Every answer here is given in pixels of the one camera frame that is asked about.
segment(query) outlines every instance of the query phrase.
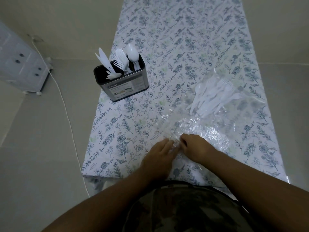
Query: white cable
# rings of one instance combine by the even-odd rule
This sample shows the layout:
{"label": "white cable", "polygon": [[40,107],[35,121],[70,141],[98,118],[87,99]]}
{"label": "white cable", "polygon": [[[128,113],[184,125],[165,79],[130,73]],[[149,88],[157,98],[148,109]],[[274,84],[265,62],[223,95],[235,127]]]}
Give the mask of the white cable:
{"label": "white cable", "polygon": [[[36,48],[37,52],[38,52],[38,53],[39,53],[39,55],[41,56],[41,59],[43,60],[43,62],[44,62],[44,64],[45,64],[45,66],[46,66],[46,67],[47,67],[47,69],[48,69],[47,64],[45,63],[45,61],[44,61],[44,59],[43,59],[43,57],[42,57],[41,53],[39,52],[38,48],[37,48],[37,47],[36,47],[36,45],[34,44],[33,40],[34,40],[34,39],[32,38],[32,44],[33,44],[33,46]],[[48,70],[48,71],[49,71],[50,76],[52,77],[52,79],[53,79],[53,80],[54,80],[54,82],[56,83],[56,86],[57,86],[57,88],[58,88],[58,90],[59,90],[60,97],[61,97],[62,102],[63,102],[63,105],[64,105],[64,110],[66,111],[66,117],[67,117],[67,119],[68,119],[68,121],[69,121],[70,130],[71,130],[71,134],[72,134],[72,140],[73,140],[74,149],[75,149],[75,154],[76,154],[76,158],[77,158],[77,161],[78,161],[78,166],[79,166],[80,172],[82,172],[82,169],[81,169],[80,164],[79,164],[78,155],[77,155],[77,150],[76,150],[76,145],[75,145],[75,141],[74,141],[74,136],[73,136],[73,131],[72,131],[71,122],[70,122],[70,119],[69,119],[69,116],[68,116],[68,112],[67,112],[67,110],[66,110],[66,104],[65,104],[64,99],[63,99],[63,97],[62,97],[62,93],[61,93],[61,90],[60,90],[60,88],[59,88],[58,83],[56,82],[55,78],[52,76],[52,74],[51,74],[50,70]],[[87,186],[86,186],[86,183],[85,183],[85,179],[84,179],[84,178],[83,178],[83,181],[84,181],[84,186],[85,186],[85,189],[86,189],[86,191],[87,191],[88,197],[90,197],[89,192],[88,192],[88,189],[87,189]]]}

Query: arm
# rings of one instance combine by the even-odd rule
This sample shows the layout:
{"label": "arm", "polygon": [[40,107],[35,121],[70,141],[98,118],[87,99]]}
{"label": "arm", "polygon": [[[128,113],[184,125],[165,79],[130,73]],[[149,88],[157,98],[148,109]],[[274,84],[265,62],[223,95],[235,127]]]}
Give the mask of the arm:
{"label": "arm", "polygon": [[43,231],[104,231],[153,181],[164,180],[172,168],[179,148],[165,139],[156,143],[143,159],[140,168],[97,195],[70,209]]}
{"label": "arm", "polygon": [[230,158],[199,135],[180,141],[185,155],[216,174],[250,213],[280,231],[309,228],[309,192]]}

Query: hand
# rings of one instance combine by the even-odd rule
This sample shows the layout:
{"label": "hand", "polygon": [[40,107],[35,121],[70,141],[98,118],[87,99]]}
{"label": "hand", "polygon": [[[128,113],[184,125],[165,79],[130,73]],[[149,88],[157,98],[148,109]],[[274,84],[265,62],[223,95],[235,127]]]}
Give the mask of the hand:
{"label": "hand", "polygon": [[207,155],[217,152],[216,148],[196,134],[182,134],[180,136],[180,147],[190,160],[198,164],[202,164]]}
{"label": "hand", "polygon": [[179,152],[179,147],[173,147],[174,141],[164,139],[156,143],[144,157],[141,166],[138,169],[150,182],[156,180],[165,180],[171,169],[172,161]]}

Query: floral tablecloth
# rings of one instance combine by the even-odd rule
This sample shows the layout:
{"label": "floral tablecloth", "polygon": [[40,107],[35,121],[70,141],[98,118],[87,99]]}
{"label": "floral tablecloth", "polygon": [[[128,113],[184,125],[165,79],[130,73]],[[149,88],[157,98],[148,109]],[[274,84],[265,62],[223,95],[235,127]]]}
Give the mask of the floral tablecloth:
{"label": "floral tablecloth", "polygon": [[[112,53],[128,43],[142,55],[150,87],[116,103],[101,92],[84,176],[123,178],[132,173],[163,139],[155,126],[160,116],[215,67],[265,101],[250,122],[238,120],[240,131],[226,154],[286,180],[241,0],[124,0]],[[181,157],[169,179],[217,185],[213,175]]]}

